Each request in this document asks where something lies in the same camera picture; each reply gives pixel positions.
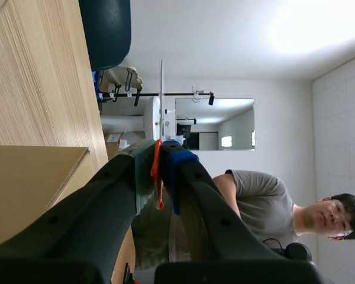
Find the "wooden tabletop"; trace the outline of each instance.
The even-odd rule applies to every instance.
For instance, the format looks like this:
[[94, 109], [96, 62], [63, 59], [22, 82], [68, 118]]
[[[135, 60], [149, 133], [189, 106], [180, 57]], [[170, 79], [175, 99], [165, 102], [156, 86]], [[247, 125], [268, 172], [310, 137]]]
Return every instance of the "wooden tabletop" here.
[[0, 13], [0, 145], [89, 147], [107, 161], [78, 0], [9, 0]]

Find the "mirror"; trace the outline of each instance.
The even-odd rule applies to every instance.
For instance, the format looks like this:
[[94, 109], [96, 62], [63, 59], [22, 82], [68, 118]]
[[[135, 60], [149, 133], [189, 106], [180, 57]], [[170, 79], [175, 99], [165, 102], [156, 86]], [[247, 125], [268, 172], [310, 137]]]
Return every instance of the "mirror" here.
[[176, 99], [176, 135], [189, 150], [254, 150], [254, 99]]

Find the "blue chair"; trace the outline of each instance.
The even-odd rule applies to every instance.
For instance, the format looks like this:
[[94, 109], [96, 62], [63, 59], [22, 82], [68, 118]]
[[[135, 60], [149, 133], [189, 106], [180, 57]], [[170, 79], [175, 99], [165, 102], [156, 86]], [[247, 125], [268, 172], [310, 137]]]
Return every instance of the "blue chair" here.
[[79, 0], [92, 71], [119, 65], [131, 44], [130, 0]]

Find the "black cable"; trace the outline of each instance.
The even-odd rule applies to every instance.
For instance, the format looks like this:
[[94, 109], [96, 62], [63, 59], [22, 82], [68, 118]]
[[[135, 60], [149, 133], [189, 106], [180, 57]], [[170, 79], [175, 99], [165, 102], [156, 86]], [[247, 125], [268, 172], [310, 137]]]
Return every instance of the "black cable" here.
[[275, 238], [268, 238], [267, 240], [264, 240], [263, 241], [263, 244], [266, 242], [266, 241], [277, 241], [279, 243], [279, 246], [280, 246], [280, 255], [282, 255], [282, 252], [283, 252], [283, 247], [282, 247], [282, 244], [280, 243], [280, 241], [278, 241], [277, 239]]

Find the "chair backrest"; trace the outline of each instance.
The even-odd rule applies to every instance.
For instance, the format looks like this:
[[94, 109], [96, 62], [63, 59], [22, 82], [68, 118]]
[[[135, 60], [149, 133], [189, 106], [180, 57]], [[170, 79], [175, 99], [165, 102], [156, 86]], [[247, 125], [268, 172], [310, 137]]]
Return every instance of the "chair backrest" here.
[[130, 0], [79, 0], [92, 71], [110, 69], [131, 44]]

